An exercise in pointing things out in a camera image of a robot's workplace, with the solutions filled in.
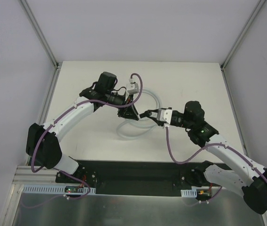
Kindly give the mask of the black T-shaped hose fitting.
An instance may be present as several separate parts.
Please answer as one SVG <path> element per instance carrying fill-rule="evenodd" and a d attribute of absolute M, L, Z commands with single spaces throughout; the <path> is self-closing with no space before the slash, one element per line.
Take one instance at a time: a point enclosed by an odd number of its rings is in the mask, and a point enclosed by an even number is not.
<path fill-rule="evenodd" d="M 141 114 L 139 115 L 139 117 L 140 117 L 141 119 L 143 119 L 143 118 L 148 118 L 148 117 L 149 117 L 149 113 L 148 113 L 148 112 L 141 113 Z"/>

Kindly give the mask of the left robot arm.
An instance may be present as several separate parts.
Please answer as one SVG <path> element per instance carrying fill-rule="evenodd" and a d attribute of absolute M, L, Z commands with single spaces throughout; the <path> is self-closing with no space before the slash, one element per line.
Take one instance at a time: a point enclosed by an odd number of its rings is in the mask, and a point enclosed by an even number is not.
<path fill-rule="evenodd" d="M 60 142 L 82 119 L 104 105 L 116 108 L 119 117 L 138 120 L 134 104 L 142 94 L 143 82 L 135 82 L 134 76 L 140 77 L 137 73 L 131 74 L 125 93 L 120 95 L 114 89 L 118 82 L 116 75 L 102 72 L 98 81 L 82 90 L 60 115 L 42 125 L 32 124 L 26 144 L 26 153 L 31 157 L 32 172 L 36 173 L 43 168 L 56 169 L 66 173 L 67 179 L 72 183 L 78 183 L 83 174 L 80 165 L 63 154 Z"/>

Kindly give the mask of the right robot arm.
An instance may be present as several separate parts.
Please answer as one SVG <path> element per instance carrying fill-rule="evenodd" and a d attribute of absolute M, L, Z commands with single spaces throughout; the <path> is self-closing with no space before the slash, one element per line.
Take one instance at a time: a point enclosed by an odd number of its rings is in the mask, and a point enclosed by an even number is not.
<path fill-rule="evenodd" d="M 202 167 L 196 170 L 195 182 L 200 186 L 207 183 L 218 184 L 241 196 L 254 212 L 264 214 L 267 211 L 267 168 L 231 147 L 228 141 L 204 120 L 204 110 L 198 101 L 187 102 L 183 113 L 172 108 L 159 108 L 139 114 L 131 105 L 120 108 L 118 117 L 137 121 L 148 118 L 164 127 L 167 149 L 176 164 L 189 162 L 203 150 L 215 155 L 231 168 L 231 172 L 205 161 Z M 190 140 L 200 147 L 185 161 L 177 161 L 172 154 L 170 126 L 184 128 Z"/>

